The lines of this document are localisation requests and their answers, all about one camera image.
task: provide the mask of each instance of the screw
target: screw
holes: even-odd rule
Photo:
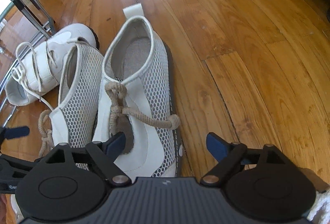
[[[125,175],[117,175],[112,178],[112,181],[115,182],[116,184],[125,184],[127,183],[129,178]]]
[[[207,184],[214,184],[219,181],[219,178],[214,175],[206,175],[203,177],[203,181]]]

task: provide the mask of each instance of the white logo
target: white logo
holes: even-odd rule
[[[170,184],[171,182],[169,181],[169,180],[166,180],[166,181],[163,181],[162,182],[164,185],[168,185],[168,184]]]

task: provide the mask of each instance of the shoe sole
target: shoe sole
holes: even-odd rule
[[[90,27],[88,27],[88,28],[92,31],[92,33],[94,35],[94,38],[95,38],[95,41],[96,41],[96,48],[98,50],[100,50],[100,42],[99,42],[98,36],[96,35],[96,33],[94,32],[94,30],[92,28],[90,28]]]
[[[168,73],[169,73],[169,85],[170,85],[170,114],[176,114],[176,104],[175,104],[175,99],[174,99],[174,65],[173,65],[173,57],[170,48],[168,45],[163,42],[166,53],[167,53],[167,61],[168,61]],[[179,149],[182,147],[182,155],[184,151],[184,146],[181,140],[181,133],[180,129],[177,128],[176,130],[173,130],[173,138],[174,138],[174,143],[175,143],[175,155],[177,158],[177,167],[176,167],[176,172],[175,175],[177,177],[181,176],[181,170],[182,170],[182,156],[179,154]]]

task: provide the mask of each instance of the shoe heel tab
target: shoe heel tab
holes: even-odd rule
[[[129,18],[131,18],[133,16],[137,16],[137,15],[144,17],[144,12],[143,12],[141,3],[137,3],[134,5],[128,6],[123,9],[123,12],[125,14],[126,20],[128,20]]]

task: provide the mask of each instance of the gray ribbed panel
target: gray ribbed panel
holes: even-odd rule
[[[24,224],[36,223],[24,221]],[[194,178],[138,178],[134,185],[112,191],[91,215],[70,223],[265,224],[236,212],[219,190],[202,187]],[[309,222],[301,219],[290,223]]]

